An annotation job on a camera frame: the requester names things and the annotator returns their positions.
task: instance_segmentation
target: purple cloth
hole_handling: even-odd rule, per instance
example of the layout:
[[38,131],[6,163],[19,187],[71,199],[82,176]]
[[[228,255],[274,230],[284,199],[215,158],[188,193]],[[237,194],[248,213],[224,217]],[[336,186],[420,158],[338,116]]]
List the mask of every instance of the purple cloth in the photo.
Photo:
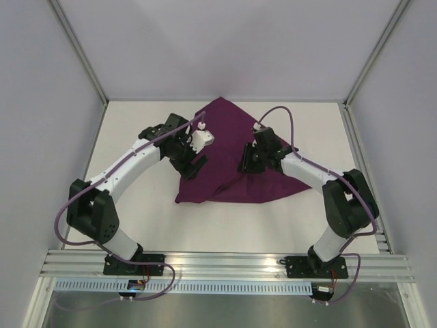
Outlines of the purple cloth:
[[267,169],[263,174],[237,172],[244,145],[253,141],[255,119],[232,102],[218,98],[204,107],[206,128],[215,137],[204,148],[208,162],[194,180],[180,179],[176,203],[264,203],[309,189],[303,182]]

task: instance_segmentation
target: gray wall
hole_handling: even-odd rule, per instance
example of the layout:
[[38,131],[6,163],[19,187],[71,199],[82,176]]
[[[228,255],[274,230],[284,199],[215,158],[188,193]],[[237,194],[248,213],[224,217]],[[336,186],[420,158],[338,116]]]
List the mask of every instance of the gray wall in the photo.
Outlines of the gray wall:
[[102,116],[45,0],[2,1],[0,113],[0,327],[15,328]]
[[437,326],[437,1],[416,0],[353,104],[395,251]]
[[343,100],[399,0],[61,0],[111,100]]

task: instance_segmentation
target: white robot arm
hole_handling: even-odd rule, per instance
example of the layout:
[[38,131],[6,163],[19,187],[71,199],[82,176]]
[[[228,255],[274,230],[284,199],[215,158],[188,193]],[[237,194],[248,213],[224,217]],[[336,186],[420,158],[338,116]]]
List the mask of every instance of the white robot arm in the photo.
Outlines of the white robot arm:
[[240,171],[260,174],[266,168],[296,178],[323,195],[328,227],[319,241],[308,251],[308,262],[314,271],[334,261],[350,239],[371,223],[361,203],[351,194],[341,176],[359,193],[374,218],[379,215],[378,206],[369,190],[363,174],[357,169],[349,172],[330,169],[329,172],[302,160],[290,146],[283,147],[271,128],[254,131],[255,143],[248,143],[240,164]]
[[[140,133],[132,147],[101,174],[88,182],[79,179],[74,181],[70,187],[70,198],[89,185],[104,179],[102,184],[82,195],[69,206],[68,224],[125,260],[131,260],[135,254],[142,253],[142,247],[119,227],[115,204],[123,192],[145,170],[157,164],[164,157],[170,158],[170,163],[183,177],[195,178],[207,158],[202,156],[195,163],[192,161],[204,147],[214,141],[214,136],[210,132],[179,131],[144,148],[150,141],[187,122],[184,118],[171,114],[165,124],[147,128]],[[106,178],[108,172],[114,169],[113,174]]]

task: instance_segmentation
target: black mounting plate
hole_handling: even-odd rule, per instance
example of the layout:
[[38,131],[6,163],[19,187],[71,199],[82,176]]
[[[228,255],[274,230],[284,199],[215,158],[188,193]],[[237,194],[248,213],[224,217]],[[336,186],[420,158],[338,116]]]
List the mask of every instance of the black mounting plate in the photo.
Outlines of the black mounting plate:
[[339,256],[328,266],[316,272],[309,266],[307,256],[287,256],[282,260],[287,269],[287,278],[298,279],[332,279],[334,270],[337,279],[349,278],[346,260]]
[[[139,254],[135,257],[135,262],[161,262],[165,259],[164,254]],[[106,256],[104,259],[105,266],[103,268],[104,275],[148,275],[150,277],[161,277],[164,272],[164,266],[126,264],[114,258],[113,256]]]

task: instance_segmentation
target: floor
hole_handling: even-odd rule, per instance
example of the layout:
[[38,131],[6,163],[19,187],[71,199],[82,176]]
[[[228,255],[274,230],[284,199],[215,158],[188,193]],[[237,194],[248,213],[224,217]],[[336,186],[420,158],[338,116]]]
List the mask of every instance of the floor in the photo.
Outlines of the floor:
[[[125,153],[143,129],[163,123],[172,112],[191,119],[206,104],[110,102],[87,179],[104,171]],[[294,116],[295,144],[303,154],[328,167],[342,170],[354,167],[337,104],[236,104],[254,118],[260,118],[275,105],[287,105]],[[277,135],[290,140],[290,123],[284,112],[274,112],[264,122]],[[314,190],[266,204],[176,204],[178,185],[179,174],[165,159],[141,175],[117,203],[121,227],[144,249],[306,253],[327,226],[322,196]],[[83,241],[87,237],[71,229],[69,239]],[[379,252],[373,236],[359,238],[348,251]]]

